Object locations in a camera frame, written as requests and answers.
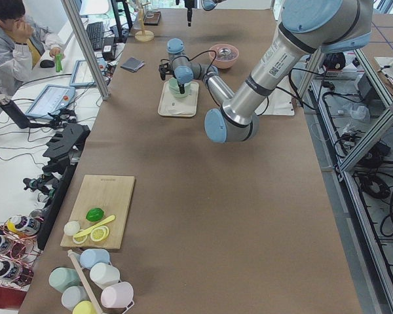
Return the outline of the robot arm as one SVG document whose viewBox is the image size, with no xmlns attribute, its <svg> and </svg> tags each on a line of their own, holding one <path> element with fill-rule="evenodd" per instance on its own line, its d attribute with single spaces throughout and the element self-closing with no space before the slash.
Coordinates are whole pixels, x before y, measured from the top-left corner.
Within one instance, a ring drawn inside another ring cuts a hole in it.
<svg viewBox="0 0 393 314">
<path fill-rule="evenodd" d="M 371 38 L 372 15 L 372 1 L 285 1 L 277 37 L 236 92 L 213 65 L 191 62 L 177 38 L 167 43 L 168 61 L 160 64 L 160 77 L 175 77 L 180 93 L 188 82 L 201 80 L 219 103 L 206 113 L 207 137 L 215 143 L 246 141 L 259 129 L 256 109 L 301 57 L 364 47 Z"/>
<path fill-rule="evenodd" d="M 211 11 L 217 7 L 217 5 L 223 0 L 184 0 L 184 6 L 187 9 L 187 25 L 191 27 L 192 17 L 193 17 L 193 9 L 197 7 L 197 4 L 201 2 L 202 8 L 205 11 Z"/>
</svg>

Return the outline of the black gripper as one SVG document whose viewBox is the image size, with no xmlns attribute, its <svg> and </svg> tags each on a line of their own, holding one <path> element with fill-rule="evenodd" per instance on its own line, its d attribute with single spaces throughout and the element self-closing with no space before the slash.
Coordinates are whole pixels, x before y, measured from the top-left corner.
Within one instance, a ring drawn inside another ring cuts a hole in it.
<svg viewBox="0 0 393 314">
<path fill-rule="evenodd" d="M 159 64 L 159 75 L 161 80 L 166 80 L 168 75 L 174 77 L 174 70 L 172 69 L 171 63 L 168 60 L 161 60 Z M 178 84 L 180 94 L 185 93 L 185 85 Z"/>
<path fill-rule="evenodd" d="M 195 8 L 195 0 L 184 0 L 185 8 L 187 9 L 187 25 L 191 26 L 193 9 Z"/>
</svg>

